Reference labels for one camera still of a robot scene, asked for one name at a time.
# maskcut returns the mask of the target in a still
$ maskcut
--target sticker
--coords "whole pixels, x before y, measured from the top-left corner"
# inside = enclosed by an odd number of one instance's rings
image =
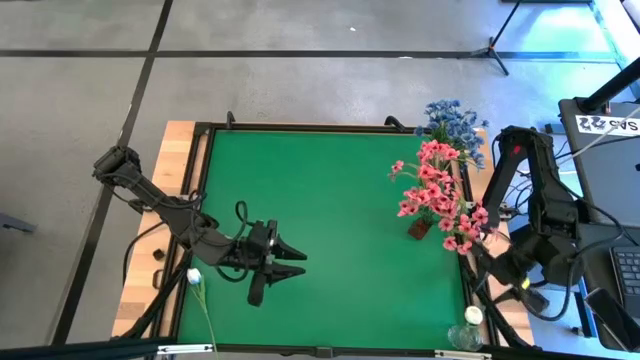
[[[578,131],[581,133],[604,134],[617,126],[618,128],[611,131],[609,135],[640,135],[640,119],[628,118],[624,124],[622,124],[622,120],[624,120],[623,117],[576,115]]]

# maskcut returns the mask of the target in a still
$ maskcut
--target small vase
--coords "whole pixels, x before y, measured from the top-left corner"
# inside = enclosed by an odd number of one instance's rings
[[[422,240],[430,228],[431,224],[425,222],[423,218],[417,218],[409,227],[409,235],[416,240]]]

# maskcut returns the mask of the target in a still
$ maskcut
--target water bottle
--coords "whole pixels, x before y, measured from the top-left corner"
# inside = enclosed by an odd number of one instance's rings
[[[469,306],[464,312],[464,318],[467,321],[466,324],[449,329],[449,342],[458,350],[478,351],[483,345],[478,329],[478,325],[482,323],[482,310],[477,306]]]

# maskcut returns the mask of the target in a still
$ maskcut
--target green table surface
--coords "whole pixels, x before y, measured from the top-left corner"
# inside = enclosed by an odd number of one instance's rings
[[[308,256],[279,261],[306,274],[265,288],[260,307],[247,303],[251,275],[224,281],[194,259],[207,284],[218,344],[451,349],[448,329],[463,323],[455,253],[432,228],[422,241],[407,234],[398,202],[413,183],[387,177],[398,159],[414,159],[409,135],[217,131],[203,211],[235,234],[236,201],[249,218],[276,219],[282,239]],[[191,291],[178,341],[210,343],[206,318]]]

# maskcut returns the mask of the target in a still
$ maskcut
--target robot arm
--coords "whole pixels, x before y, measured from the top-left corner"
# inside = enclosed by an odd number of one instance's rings
[[[250,224],[252,228],[246,237],[230,239],[217,230],[219,224],[214,218],[196,208],[197,202],[168,196],[144,177],[138,154],[132,149],[112,147],[94,164],[94,168],[93,176],[100,182],[112,188],[127,188],[138,198],[130,202],[136,211],[150,208],[158,213],[180,245],[207,265],[252,270],[254,274],[248,296],[251,305],[260,306],[265,285],[271,286],[305,273],[303,268],[271,261],[272,257],[307,259],[305,254],[282,241],[275,220],[269,220],[266,226],[262,221],[256,221]]]
[[[498,226],[500,203],[524,159],[529,161],[533,186],[528,204],[529,224],[512,233],[512,246],[496,258],[482,245],[472,248],[480,265],[480,282],[490,273],[503,285],[526,289],[527,272],[539,263],[547,282],[567,286],[571,261],[576,254],[578,209],[571,195],[559,184],[553,140],[535,130],[514,126],[502,130],[497,139],[500,161],[482,200],[489,213],[486,227]],[[573,283],[580,277],[581,274],[575,272]]]

